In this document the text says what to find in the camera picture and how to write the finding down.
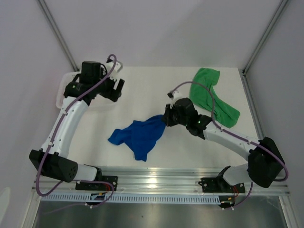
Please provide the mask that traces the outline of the blue towel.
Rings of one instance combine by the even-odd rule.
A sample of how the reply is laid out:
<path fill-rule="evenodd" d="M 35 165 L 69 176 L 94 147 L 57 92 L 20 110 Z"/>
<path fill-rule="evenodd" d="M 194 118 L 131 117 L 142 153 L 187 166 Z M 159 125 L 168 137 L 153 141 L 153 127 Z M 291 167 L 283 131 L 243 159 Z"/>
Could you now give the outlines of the blue towel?
<path fill-rule="evenodd" d="M 147 161 L 148 153 L 155 147 L 166 128 L 162 114 L 145 121 L 134 120 L 124 129 L 115 129 L 108 141 L 113 145 L 126 144 L 137 161 Z"/>

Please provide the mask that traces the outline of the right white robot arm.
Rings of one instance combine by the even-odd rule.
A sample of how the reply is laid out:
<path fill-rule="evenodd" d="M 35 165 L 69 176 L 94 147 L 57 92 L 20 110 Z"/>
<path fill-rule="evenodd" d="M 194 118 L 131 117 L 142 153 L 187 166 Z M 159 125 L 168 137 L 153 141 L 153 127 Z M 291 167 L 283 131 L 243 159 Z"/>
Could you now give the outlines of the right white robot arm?
<path fill-rule="evenodd" d="M 246 160 L 244 165 L 227 166 L 218 174 L 217 187 L 221 191 L 244 182 L 269 188 L 284 168 L 285 162 L 271 138 L 255 139 L 230 132 L 211 117 L 199 114 L 188 98 L 167 104 L 162 121 L 167 127 L 182 125 L 191 135 L 218 143 Z"/>

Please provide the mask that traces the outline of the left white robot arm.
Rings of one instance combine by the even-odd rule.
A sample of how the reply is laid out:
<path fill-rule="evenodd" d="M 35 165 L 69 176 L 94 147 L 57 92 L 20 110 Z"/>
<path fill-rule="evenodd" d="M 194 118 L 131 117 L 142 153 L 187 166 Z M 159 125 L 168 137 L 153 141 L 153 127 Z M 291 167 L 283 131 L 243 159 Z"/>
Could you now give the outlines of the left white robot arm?
<path fill-rule="evenodd" d="M 77 72 L 65 87 L 59 116 L 39 150 L 32 150 L 29 159 L 37 169 L 36 184 L 45 176 L 59 182 L 86 181 L 93 190 L 103 185 L 101 170 L 68 159 L 70 145 L 78 124 L 97 95 L 116 102 L 121 96 L 124 80 L 119 70 L 101 68 L 92 75 Z"/>

